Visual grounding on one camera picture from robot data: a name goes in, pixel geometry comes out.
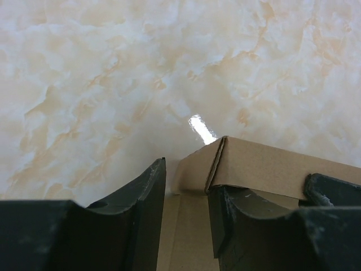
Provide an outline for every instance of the cardboard edge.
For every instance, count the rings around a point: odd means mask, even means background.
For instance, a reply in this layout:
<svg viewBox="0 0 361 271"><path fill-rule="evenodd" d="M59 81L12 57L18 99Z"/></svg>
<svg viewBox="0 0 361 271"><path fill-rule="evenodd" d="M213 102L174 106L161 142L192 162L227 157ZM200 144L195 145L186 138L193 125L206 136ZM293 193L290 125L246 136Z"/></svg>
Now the cardboard edge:
<svg viewBox="0 0 361 271"><path fill-rule="evenodd" d="M217 159L220 158L217 154L221 154L219 151L224 138L218 138L179 162L171 183L173 194L205 195L208 180L209 185L212 182L215 172L211 172L211 169L216 169Z"/></svg>
<svg viewBox="0 0 361 271"><path fill-rule="evenodd" d="M168 270L170 270L171 267L171 262L173 259L173 252L174 252L174 247L175 247L175 236L177 234L177 230L179 228L179 217L180 217L180 213L181 213L181 207L182 207L182 196L181 195L177 195L179 197L178 200L178 204L177 204L177 218L175 219L175 225L174 225L174 229L173 229L173 236L172 236L172 240L171 240L171 251L170 251L170 257L169 257L169 266L168 266Z"/></svg>
<svg viewBox="0 0 361 271"><path fill-rule="evenodd" d="M168 271L216 271L218 259L213 257L208 198L180 195L177 225Z"/></svg>
<svg viewBox="0 0 361 271"><path fill-rule="evenodd" d="M174 238L179 218L181 195L168 195L164 197L164 211L159 242L157 271L169 271Z"/></svg>
<svg viewBox="0 0 361 271"><path fill-rule="evenodd" d="M228 138L228 136L224 136L221 138L217 152L215 153L214 160L212 162L212 166L210 167L208 177L207 177L205 187L204 187L204 193L206 195L209 194L209 188L212 186L212 182L215 178L215 175L217 174L218 165L219 165L219 162L221 161L223 149L224 149L225 143L227 141L227 138Z"/></svg>
<svg viewBox="0 0 361 271"><path fill-rule="evenodd" d="M268 200L269 202L273 202L289 210L295 210L299 208L298 207L299 200L296 198L291 198L289 196L278 195L256 189L250 189L250 190L255 192L257 195L263 197L265 200Z"/></svg>

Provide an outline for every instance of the glossy floor tile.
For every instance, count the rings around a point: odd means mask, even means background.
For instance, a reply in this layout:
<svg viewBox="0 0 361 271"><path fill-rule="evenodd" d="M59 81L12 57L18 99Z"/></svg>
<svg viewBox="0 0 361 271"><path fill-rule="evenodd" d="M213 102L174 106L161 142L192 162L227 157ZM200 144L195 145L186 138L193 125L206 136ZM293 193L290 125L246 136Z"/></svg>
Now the glossy floor tile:
<svg viewBox="0 0 361 271"><path fill-rule="evenodd" d="M358 1L3 0L0 198L99 199L223 135L361 166Z"/></svg>

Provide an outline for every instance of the white marble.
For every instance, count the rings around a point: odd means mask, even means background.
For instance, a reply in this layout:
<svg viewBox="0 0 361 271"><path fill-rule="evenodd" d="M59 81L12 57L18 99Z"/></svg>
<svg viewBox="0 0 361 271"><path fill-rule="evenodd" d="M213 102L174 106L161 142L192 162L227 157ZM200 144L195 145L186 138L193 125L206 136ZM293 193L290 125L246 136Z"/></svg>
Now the white marble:
<svg viewBox="0 0 361 271"><path fill-rule="evenodd" d="M2 0L0 17L1 199L86 205L160 156L171 181L226 134L361 167L358 1Z"/></svg>

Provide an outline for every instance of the brown cardboard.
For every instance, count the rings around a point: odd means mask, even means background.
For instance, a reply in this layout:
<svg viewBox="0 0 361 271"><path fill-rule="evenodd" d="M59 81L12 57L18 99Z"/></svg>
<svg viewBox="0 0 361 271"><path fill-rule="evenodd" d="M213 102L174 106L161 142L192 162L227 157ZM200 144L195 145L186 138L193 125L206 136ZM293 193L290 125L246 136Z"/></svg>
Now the brown cardboard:
<svg viewBox="0 0 361 271"><path fill-rule="evenodd" d="M311 173L361 184L361 168L223 137L179 163L172 192L201 194L209 186L232 185L304 199L303 183Z"/></svg>
<svg viewBox="0 0 361 271"><path fill-rule="evenodd" d="M172 187L180 195L165 198L157 270L219 271L205 196L211 186L247 187L268 201L296 209L310 173L361 184L361 168L231 137L186 157Z"/></svg>
<svg viewBox="0 0 361 271"><path fill-rule="evenodd" d="M157 271L219 271L206 196L165 198Z"/></svg>

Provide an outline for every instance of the cardboard box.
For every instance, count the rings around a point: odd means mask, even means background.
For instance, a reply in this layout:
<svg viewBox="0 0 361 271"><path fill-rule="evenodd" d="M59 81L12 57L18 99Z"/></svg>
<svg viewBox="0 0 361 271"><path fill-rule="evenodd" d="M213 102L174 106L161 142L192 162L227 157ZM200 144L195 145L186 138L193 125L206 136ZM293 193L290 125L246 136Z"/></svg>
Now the cardboard box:
<svg viewBox="0 0 361 271"><path fill-rule="evenodd" d="M180 161L165 199L159 271L219 270L213 259L208 201L211 186L246 187L288 209L304 199L308 174L321 173L361 185L361 168L223 137Z"/></svg>

